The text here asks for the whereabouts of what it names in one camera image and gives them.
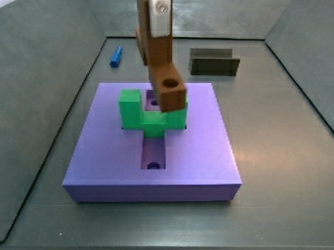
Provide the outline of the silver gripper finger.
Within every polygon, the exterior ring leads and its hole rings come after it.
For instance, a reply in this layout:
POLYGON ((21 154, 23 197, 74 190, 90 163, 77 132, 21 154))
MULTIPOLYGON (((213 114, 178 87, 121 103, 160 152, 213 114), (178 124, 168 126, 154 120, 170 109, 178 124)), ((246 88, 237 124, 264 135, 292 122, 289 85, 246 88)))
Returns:
POLYGON ((172 0, 149 0, 150 32, 153 37, 166 37, 172 33, 172 0))

